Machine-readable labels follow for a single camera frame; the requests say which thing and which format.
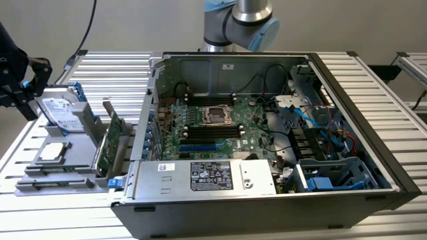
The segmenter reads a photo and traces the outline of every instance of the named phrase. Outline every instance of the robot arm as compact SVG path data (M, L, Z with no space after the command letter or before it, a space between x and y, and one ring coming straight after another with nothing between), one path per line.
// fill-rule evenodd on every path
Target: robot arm
M28 66L35 75L23 82ZM0 106L16 107L28 121L38 119L30 102L42 96L51 73L50 60L28 57L0 22Z
M268 0L206 0L204 52L232 52L234 44L262 52L274 42L279 20Z

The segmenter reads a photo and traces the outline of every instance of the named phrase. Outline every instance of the power supply label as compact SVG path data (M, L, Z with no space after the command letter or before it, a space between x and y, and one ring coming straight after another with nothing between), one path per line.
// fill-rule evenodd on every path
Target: power supply label
M230 161L192 162L190 174L190 186L194 191L234 190Z

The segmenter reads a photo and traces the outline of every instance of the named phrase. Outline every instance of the white wall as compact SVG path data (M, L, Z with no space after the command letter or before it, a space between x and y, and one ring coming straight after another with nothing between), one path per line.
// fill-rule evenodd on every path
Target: white wall
M399 51L427 52L427 0L271 1L282 27L270 51L357 51L370 64L387 64ZM99 0L83 48L195 50L203 42L203 2ZM51 60L51 80L80 43L91 9L92 0L2 0L0 21L28 55ZM407 101L422 92L405 77L393 87Z

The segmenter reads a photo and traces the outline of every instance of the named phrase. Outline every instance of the label sticker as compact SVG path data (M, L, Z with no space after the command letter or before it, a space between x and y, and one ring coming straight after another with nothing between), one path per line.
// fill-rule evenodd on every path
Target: label sticker
M160 163L158 171L175 171L175 163Z
M79 117L74 115L74 105L63 98L44 98L43 103L58 126L68 132L83 132Z
M194 191L234 190L230 161L192 162L190 181Z
M222 69L223 70L234 70L235 69L235 65L234 64L223 64L222 65Z

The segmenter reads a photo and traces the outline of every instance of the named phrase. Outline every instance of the green circuit board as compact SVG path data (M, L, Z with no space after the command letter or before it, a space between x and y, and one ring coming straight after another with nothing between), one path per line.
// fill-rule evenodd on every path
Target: green circuit board
M235 105L230 106L231 112L231 120L232 124L242 124L244 134L240 138L216 138L216 151L190 151L190 158L186 160L195 160L195 159L232 159L236 158L239 153L246 152L256 154L259 159L268 159L274 160L276 154L270 152L264 149L263 146L259 144L259 138L266 142L271 135L262 131L252 121L252 116L256 111L256 106L250 106L248 102L255 100L251 97L239 97ZM176 99L171 104L162 105L162 114L164 119L160 120L160 125L163 125L163 161L167 160L179 160L180 158L180 140L186 139L184 133L184 125L188 124L192 127L202 127L203 121L203 113L200 106L187 106L184 104L183 99ZM267 125L259 126L264 129L268 129Z
M102 145L96 152L98 166L107 173L110 166L115 163L122 134L122 121L118 114L112 112L111 123Z

